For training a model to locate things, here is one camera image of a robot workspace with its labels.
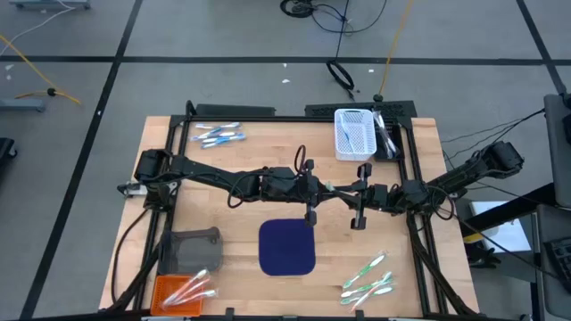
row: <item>white basket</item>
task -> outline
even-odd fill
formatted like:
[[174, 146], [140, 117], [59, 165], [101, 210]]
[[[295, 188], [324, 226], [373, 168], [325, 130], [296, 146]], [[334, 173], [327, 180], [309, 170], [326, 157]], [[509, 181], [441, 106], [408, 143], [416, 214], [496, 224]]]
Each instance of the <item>white basket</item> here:
[[335, 157], [340, 161], [366, 161], [376, 151], [373, 113], [356, 109], [336, 110]]

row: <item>orange plastic container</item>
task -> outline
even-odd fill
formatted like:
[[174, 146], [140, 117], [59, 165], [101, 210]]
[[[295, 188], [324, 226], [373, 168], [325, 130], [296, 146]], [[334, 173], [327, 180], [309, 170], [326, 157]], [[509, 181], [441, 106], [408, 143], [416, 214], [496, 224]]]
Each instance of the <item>orange plastic container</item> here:
[[163, 309], [161, 303], [172, 293], [180, 289], [191, 276], [157, 276], [154, 280], [151, 316], [199, 317], [203, 310], [203, 301], [198, 300]]

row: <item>wooden tabletop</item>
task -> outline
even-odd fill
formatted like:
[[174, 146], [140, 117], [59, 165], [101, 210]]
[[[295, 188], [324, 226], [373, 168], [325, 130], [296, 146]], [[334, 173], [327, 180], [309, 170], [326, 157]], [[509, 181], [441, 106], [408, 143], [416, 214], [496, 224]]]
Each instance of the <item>wooden tabletop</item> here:
[[[147, 149], [164, 148], [169, 119], [146, 119], [138, 155]], [[413, 125], [422, 175], [428, 181], [445, 172], [438, 132], [434, 119], [414, 119]], [[307, 158], [315, 161], [313, 173], [323, 182], [348, 185], [357, 179], [360, 163], [335, 159], [332, 123], [252, 122], [244, 123], [243, 129], [247, 135], [243, 142], [207, 150], [202, 150], [196, 142], [189, 142], [186, 157], [229, 171], [263, 166], [292, 167], [298, 146], [305, 144]], [[191, 128], [190, 135], [203, 132], [203, 129]], [[407, 167], [411, 176], [410, 164]], [[397, 164], [373, 162], [373, 175], [369, 183], [389, 186], [400, 183]], [[313, 271], [306, 276], [267, 276], [261, 271], [258, 261], [260, 225], [275, 218], [303, 218], [305, 205], [255, 202], [244, 203], [231, 210], [226, 205], [227, 195], [223, 190], [185, 181], [178, 196], [173, 231], [216, 226], [224, 241], [222, 266], [212, 273], [213, 286], [219, 288], [219, 297], [204, 303], [204, 315], [224, 315], [226, 308], [233, 307], [237, 315], [248, 316], [349, 316], [350, 306], [339, 304], [341, 284], [363, 268], [376, 253], [387, 251], [387, 259], [358, 284], [373, 282], [384, 272], [392, 271], [396, 283], [394, 291], [366, 301], [362, 305], [365, 315], [422, 316], [409, 231], [403, 215], [392, 217], [383, 212], [366, 210], [367, 229], [354, 231], [350, 229], [354, 215], [352, 210], [339, 200], [324, 202], [317, 207], [318, 224], [314, 227], [317, 264]], [[142, 212], [143, 200], [143, 197], [126, 200], [115, 246], [127, 226]], [[121, 248], [118, 295], [140, 269], [149, 218], [150, 214], [147, 214], [131, 230]], [[467, 305], [478, 310], [458, 222], [442, 221], [437, 216], [433, 217], [432, 222], [443, 274]], [[111, 268], [110, 265], [101, 308], [112, 303]], [[432, 278], [428, 273], [426, 275], [432, 311], [436, 311]], [[147, 279], [144, 307], [149, 307], [151, 301], [154, 276], [155, 271], [152, 271]]]

